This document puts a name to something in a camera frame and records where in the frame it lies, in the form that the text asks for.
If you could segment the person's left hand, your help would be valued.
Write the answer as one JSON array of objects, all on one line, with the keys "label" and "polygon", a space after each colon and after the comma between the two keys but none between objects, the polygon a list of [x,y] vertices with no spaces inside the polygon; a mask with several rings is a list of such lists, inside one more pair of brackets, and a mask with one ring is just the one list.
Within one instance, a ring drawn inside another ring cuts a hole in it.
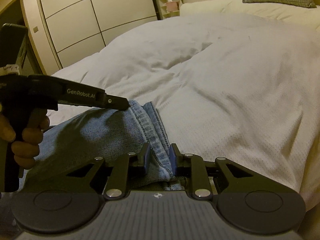
[{"label": "person's left hand", "polygon": [[50,120],[46,109],[37,109],[31,114],[26,128],[21,132],[22,139],[16,139],[16,133],[9,120],[3,115],[1,105],[1,139],[12,142],[11,150],[16,163],[29,170],[35,166],[35,157],[40,153],[39,144],[43,141],[43,131],[48,129]]}]

